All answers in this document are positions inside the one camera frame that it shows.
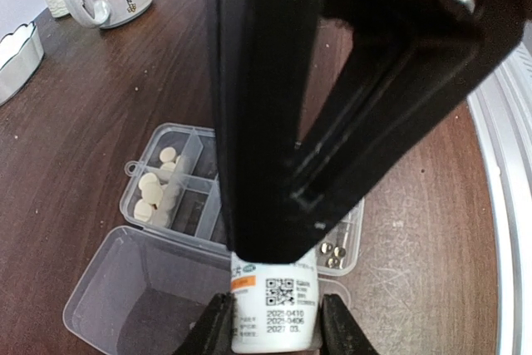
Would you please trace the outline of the small white pill bottle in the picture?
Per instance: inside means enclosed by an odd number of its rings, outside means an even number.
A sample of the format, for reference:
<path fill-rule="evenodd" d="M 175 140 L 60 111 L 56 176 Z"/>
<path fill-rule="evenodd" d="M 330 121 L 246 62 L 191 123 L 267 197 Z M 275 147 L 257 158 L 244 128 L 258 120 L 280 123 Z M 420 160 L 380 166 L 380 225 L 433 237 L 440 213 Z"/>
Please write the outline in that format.
<path fill-rule="evenodd" d="M 251 263 L 231 254 L 230 292 L 234 353 L 289 353 L 311 347 L 319 303 L 313 249 L 292 264 Z"/>

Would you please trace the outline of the clear plastic pill organizer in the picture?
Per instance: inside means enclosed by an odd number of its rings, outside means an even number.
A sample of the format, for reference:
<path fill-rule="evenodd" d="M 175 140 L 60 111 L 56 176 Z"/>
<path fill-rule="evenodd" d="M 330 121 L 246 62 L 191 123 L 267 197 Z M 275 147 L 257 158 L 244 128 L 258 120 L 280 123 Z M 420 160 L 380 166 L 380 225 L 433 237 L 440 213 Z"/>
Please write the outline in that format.
<path fill-rule="evenodd" d="M 158 126 L 126 163 L 125 223 L 113 229 L 63 310 L 66 329 L 104 354 L 170 354 L 216 293 L 229 287 L 214 131 Z M 180 184 L 170 227 L 134 218 L 145 173 Z"/>

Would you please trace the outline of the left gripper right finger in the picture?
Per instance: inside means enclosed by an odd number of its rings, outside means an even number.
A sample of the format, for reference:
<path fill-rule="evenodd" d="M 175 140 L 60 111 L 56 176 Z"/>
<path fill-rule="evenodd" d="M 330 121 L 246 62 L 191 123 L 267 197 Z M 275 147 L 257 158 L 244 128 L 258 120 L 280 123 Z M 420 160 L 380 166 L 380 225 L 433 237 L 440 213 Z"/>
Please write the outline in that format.
<path fill-rule="evenodd" d="M 319 312 L 322 355 L 377 355 L 346 304 L 337 294 L 325 294 Z"/>

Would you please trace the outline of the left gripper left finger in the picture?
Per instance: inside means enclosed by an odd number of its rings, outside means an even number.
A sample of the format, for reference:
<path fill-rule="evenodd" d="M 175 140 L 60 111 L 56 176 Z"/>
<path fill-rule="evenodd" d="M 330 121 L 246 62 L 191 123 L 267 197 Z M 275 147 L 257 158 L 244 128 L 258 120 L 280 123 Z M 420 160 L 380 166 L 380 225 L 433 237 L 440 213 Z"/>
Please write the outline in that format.
<path fill-rule="evenodd" d="M 217 293 L 173 354 L 231 354 L 233 310 L 233 294 Z"/>

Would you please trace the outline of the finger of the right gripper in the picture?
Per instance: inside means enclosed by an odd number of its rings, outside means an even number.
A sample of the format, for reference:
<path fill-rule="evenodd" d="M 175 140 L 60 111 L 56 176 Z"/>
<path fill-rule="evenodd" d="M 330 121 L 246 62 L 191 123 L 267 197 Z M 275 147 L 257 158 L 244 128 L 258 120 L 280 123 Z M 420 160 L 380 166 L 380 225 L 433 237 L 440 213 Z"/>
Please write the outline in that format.
<path fill-rule="evenodd" d="M 298 124 L 324 0 L 205 0 L 227 245 L 290 264 L 317 242 L 290 195 Z"/>
<path fill-rule="evenodd" d="M 300 259 L 520 42 L 531 0 L 327 0 L 353 45 L 290 175 Z"/>

